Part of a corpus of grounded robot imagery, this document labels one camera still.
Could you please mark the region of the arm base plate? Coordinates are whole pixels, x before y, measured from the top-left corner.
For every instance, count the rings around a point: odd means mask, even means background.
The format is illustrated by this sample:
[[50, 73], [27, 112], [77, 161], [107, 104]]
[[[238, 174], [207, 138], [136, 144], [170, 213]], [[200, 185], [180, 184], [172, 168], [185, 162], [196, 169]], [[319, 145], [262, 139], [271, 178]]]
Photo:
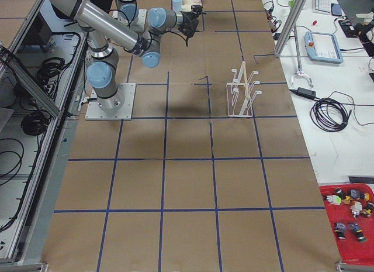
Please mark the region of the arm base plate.
[[[129, 20], [127, 20], [121, 12], [114, 11], [112, 14], [112, 17], [117, 19], [120, 23], [122, 23], [125, 26], [128, 26], [129, 22], [132, 20], [133, 15], [135, 14], [135, 11], [124, 11], [126, 16]], [[137, 15], [135, 16], [134, 20], [131, 22], [129, 28], [135, 32], [144, 32], [145, 30], [145, 24], [146, 24], [146, 9], [140, 9], [137, 12]]]
[[136, 83], [118, 83], [115, 96], [103, 99], [93, 89], [85, 114], [86, 120], [131, 120], [133, 116]]

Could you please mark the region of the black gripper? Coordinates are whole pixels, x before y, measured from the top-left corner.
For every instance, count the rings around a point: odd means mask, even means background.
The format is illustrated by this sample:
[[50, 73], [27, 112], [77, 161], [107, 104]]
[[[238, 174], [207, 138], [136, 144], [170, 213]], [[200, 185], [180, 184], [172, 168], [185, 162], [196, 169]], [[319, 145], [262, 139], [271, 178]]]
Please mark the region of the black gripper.
[[193, 37], [199, 24], [199, 15], [195, 13], [182, 13], [182, 23], [178, 30], [186, 37]]

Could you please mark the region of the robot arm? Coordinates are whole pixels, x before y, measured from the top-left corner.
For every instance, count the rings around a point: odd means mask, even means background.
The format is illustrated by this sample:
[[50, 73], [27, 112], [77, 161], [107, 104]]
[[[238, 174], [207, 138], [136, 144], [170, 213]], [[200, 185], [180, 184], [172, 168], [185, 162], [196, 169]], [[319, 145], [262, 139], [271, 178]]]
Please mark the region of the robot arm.
[[164, 8], [139, 9], [137, 0], [115, 0], [117, 20], [141, 34], [146, 47], [141, 53], [142, 63], [148, 68], [156, 67], [160, 62], [161, 37], [179, 30], [177, 35], [185, 42], [194, 36], [199, 24], [198, 17], [203, 14], [203, 6], [193, 4], [189, 12]]
[[86, 70], [87, 79], [96, 93], [98, 106], [104, 111], [118, 110], [123, 105], [125, 96], [115, 81], [118, 53], [107, 39], [114, 40], [136, 56], [147, 50], [147, 40], [90, 0], [49, 1], [63, 14], [76, 20], [79, 27], [87, 32], [93, 58], [93, 63]]

